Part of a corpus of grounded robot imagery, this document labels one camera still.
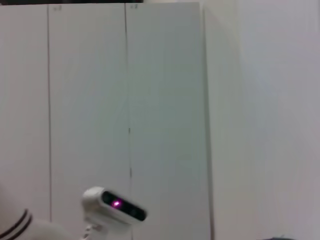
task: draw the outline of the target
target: white surface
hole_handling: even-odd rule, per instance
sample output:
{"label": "white surface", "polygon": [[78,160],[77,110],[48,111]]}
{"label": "white surface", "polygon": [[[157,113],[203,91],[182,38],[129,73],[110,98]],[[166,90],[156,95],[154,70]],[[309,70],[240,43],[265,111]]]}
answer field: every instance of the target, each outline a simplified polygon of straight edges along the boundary
{"label": "white surface", "polygon": [[208,0],[204,17],[214,239],[260,239],[255,234],[254,158],[244,103],[250,92],[244,87],[240,63],[238,1]]}
{"label": "white surface", "polygon": [[49,219],[47,7],[0,7],[0,182]]}
{"label": "white surface", "polygon": [[49,6],[52,219],[79,237],[86,189],[129,195],[125,9],[56,7]]}
{"label": "white surface", "polygon": [[240,0],[256,238],[320,237],[317,0]]}
{"label": "white surface", "polygon": [[126,6],[132,197],[150,214],[133,237],[209,240],[199,5],[134,6]]}

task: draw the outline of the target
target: pink light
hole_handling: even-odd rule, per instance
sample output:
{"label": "pink light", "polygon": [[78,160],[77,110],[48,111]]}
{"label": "pink light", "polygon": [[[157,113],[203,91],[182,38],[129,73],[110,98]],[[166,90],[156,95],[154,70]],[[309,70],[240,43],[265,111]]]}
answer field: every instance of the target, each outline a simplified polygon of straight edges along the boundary
{"label": "pink light", "polygon": [[119,202],[119,201],[114,201],[114,202],[112,203],[112,206],[113,206],[114,208],[119,207],[119,206],[120,206],[120,202]]}

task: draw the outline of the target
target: cabinet door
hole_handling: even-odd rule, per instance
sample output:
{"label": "cabinet door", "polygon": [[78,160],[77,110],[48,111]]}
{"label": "cabinet door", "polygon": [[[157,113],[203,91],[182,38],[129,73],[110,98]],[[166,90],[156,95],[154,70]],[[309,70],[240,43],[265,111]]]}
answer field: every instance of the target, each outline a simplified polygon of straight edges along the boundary
{"label": "cabinet door", "polygon": [[203,49],[197,3],[127,4],[136,240],[208,240]]}
{"label": "cabinet door", "polygon": [[0,6],[0,182],[50,218],[47,6]]}
{"label": "cabinet door", "polygon": [[86,189],[130,190],[125,6],[50,5],[49,40],[52,220],[79,237]]}

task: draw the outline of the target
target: black stripe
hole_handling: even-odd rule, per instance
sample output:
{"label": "black stripe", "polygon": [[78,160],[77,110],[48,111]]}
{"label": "black stripe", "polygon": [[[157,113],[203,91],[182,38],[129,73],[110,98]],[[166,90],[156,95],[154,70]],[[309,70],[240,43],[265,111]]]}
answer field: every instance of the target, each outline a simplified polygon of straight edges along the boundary
{"label": "black stripe", "polygon": [[22,223],[22,221],[25,220],[27,214],[28,214],[28,209],[25,209],[22,217],[12,227],[10,227],[7,231],[0,234],[0,239],[4,238],[5,236],[12,233]]}
{"label": "black stripe", "polygon": [[6,240],[14,240],[17,237],[19,237],[21,234],[24,233],[24,231],[29,227],[30,223],[32,222],[32,215],[29,217],[29,220],[26,222],[26,224],[23,226],[23,228],[21,228],[15,235],[9,237]]}

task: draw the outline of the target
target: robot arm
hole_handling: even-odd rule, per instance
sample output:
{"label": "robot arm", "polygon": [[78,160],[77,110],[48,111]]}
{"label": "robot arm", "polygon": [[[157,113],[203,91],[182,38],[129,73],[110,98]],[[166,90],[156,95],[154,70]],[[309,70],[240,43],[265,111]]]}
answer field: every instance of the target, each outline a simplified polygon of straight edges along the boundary
{"label": "robot arm", "polygon": [[[143,222],[147,212],[102,187],[88,189],[82,197],[84,219],[89,223],[83,240],[106,239],[107,230],[125,232]],[[0,185],[0,240],[74,240],[60,226],[34,219],[4,186]]]}
{"label": "robot arm", "polygon": [[0,240],[73,240],[61,227],[35,219],[0,185]]}

